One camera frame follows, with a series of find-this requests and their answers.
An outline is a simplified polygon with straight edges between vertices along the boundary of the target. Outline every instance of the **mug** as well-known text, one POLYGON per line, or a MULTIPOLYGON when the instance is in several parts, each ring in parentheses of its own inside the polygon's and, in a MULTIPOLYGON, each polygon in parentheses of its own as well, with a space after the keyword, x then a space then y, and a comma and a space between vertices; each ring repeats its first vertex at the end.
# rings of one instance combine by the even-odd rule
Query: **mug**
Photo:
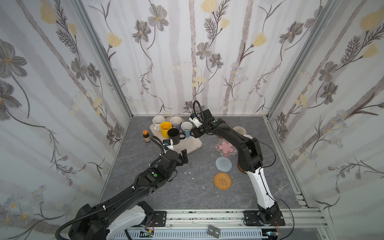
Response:
POLYGON ((160 124, 162 124, 165 121, 165 118, 161 115, 157 115, 156 117, 152 118, 152 122, 155 125, 154 129, 156 132, 160 131, 160 124))
POLYGON ((175 127, 168 130, 168 136, 169 136, 169 139, 172 139, 173 145, 179 144, 180 139, 184 139, 180 137, 179 131, 175 127))
POLYGON ((181 129, 183 130, 185 137, 190 137, 191 136, 192 123, 183 122, 181 124, 181 129))
POLYGON ((172 127, 175 127, 175 128, 177 128, 177 130, 181 130, 181 122, 182 122, 182 120, 181 120, 181 118, 180 117, 172 117, 171 119, 170 119, 170 123, 172 124, 172 127))
POLYGON ((163 122, 160 124, 161 134, 163 134, 163 137, 168 138, 168 130, 172 127, 172 124, 170 122, 163 122))

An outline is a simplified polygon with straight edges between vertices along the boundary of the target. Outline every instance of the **blue mug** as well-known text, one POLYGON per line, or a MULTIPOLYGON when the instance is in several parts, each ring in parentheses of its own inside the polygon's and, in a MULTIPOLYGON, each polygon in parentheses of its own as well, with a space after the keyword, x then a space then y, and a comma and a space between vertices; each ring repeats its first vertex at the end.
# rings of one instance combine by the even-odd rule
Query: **blue mug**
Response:
POLYGON ((185 137, 190 137, 191 136, 191 129, 192 129, 192 123, 190 122, 183 122, 181 124, 181 130, 183 130, 185 137))

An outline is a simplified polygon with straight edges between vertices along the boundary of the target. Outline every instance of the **yellow mug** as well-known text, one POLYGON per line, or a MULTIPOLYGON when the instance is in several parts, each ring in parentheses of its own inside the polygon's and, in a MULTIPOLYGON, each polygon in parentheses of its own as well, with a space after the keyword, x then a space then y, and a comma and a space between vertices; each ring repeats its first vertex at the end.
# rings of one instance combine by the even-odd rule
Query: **yellow mug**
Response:
POLYGON ((160 124, 161 134, 163 137, 168 138, 168 130, 172 128, 172 124, 170 122, 163 122, 160 124))

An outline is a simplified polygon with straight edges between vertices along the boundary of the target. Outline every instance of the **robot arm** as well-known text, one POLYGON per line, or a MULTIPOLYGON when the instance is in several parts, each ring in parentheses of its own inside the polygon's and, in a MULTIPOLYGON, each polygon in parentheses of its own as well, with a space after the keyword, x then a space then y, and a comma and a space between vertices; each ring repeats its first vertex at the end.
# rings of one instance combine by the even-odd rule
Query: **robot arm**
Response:
POLYGON ((195 124, 191 131, 194 137, 200 137, 205 133, 216 134, 226 139, 238 150, 238 164, 247 172, 255 189, 259 208, 258 220, 262 225, 274 223, 280 217, 281 211, 277 202, 272 198, 264 176, 263 155, 259 141, 256 138, 250 139, 239 134, 221 118, 215 119, 209 109, 201 111, 200 107, 200 113, 191 114, 189 120, 195 124))

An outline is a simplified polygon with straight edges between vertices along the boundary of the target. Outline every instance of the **mounting plate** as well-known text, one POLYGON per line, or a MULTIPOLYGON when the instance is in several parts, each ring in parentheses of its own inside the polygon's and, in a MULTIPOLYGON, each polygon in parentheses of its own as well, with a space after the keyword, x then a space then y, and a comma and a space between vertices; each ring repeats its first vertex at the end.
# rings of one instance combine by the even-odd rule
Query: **mounting plate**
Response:
MULTIPOLYGON (((262 224, 260 221, 259 221, 259 216, 258 216, 258 213, 259 211, 243 211, 244 213, 244 224, 246 226, 257 226, 257 227, 261 227, 261 226, 264 226, 264 224, 262 224)), ((275 221, 277 222, 277 224, 279 226, 285 226, 285 221, 284 221, 284 218, 283 217, 283 214, 281 212, 279 212, 277 214, 277 216, 275 217, 275 221)), ((271 223, 269 226, 277 226, 277 224, 275 222, 271 223)))

